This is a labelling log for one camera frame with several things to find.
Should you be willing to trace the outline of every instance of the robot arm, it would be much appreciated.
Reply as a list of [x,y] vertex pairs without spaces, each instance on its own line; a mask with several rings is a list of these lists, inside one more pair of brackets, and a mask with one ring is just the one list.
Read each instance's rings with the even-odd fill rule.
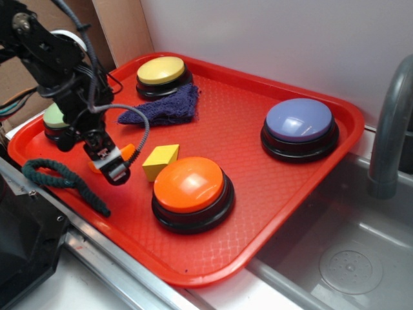
[[29,11],[16,0],[0,2],[0,63],[18,57],[38,83],[37,92],[52,98],[70,125],[57,147],[68,152],[76,143],[75,132],[85,142],[88,156],[97,163],[112,185],[124,184],[130,176],[119,149],[105,131],[105,112],[91,113],[87,97],[93,74],[97,76],[95,106],[109,105],[114,99],[106,74],[92,69],[83,60],[85,54],[71,39],[47,31]]

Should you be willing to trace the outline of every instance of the black button base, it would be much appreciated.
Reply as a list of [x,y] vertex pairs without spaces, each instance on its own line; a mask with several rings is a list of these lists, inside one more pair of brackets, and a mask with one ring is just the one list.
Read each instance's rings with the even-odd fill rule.
[[262,146],[270,156],[290,163],[308,163],[331,154],[336,148],[339,128],[335,121],[330,129],[320,138],[306,142],[287,142],[274,137],[264,122],[261,129]]
[[162,84],[146,84],[143,83],[138,77],[136,90],[139,96],[146,100],[158,100],[162,97],[169,96],[178,91],[183,85],[189,84],[193,81],[192,73],[185,66],[184,72],[173,79],[172,81]]
[[209,207],[192,213],[176,213],[162,207],[152,197],[152,211],[159,223],[169,231],[178,234],[197,234],[212,229],[222,223],[235,204],[235,190],[231,180],[223,174],[224,188],[219,198]]

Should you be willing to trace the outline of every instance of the orange button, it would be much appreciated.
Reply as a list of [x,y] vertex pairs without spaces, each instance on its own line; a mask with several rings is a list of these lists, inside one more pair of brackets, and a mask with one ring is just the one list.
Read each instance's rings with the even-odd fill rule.
[[154,194],[166,210],[191,213],[215,202],[223,187],[219,165],[208,158],[189,157],[171,163],[158,174]]

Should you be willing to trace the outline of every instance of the textured tray surface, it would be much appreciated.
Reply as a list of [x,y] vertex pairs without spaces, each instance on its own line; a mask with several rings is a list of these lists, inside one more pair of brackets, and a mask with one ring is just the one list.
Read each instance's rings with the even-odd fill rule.
[[[124,84],[114,103],[138,105],[136,70],[149,59],[139,57],[115,70]],[[198,287],[222,280],[257,252],[294,212],[314,187],[349,151],[363,132],[359,110],[336,98],[211,65],[184,59],[201,94],[193,122],[154,127],[132,176],[122,186],[109,185],[88,167],[81,144],[69,153],[59,152],[43,133],[41,118],[31,122],[10,142],[9,153],[19,164],[32,158],[51,158],[78,173],[112,211],[109,218],[94,212],[72,190],[52,189],[73,210],[166,282]],[[328,158],[314,163],[290,164],[269,157],[259,138],[267,112],[292,98],[318,99],[329,106],[340,129],[339,145]],[[138,144],[143,129],[118,125],[122,110],[106,113],[107,131],[119,148]],[[232,180],[236,205],[229,218],[215,229],[181,236],[161,228],[151,210],[152,183],[142,163],[158,145],[180,144],[178,158],[204,156],[214,160]]]

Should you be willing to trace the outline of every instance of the white wall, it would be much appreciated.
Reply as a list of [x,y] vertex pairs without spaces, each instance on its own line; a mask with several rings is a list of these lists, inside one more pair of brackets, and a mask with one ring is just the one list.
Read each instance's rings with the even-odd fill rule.
[[413,53],[412,0],[141,0],[155,51],[356,104],[376,126],[391,77]]

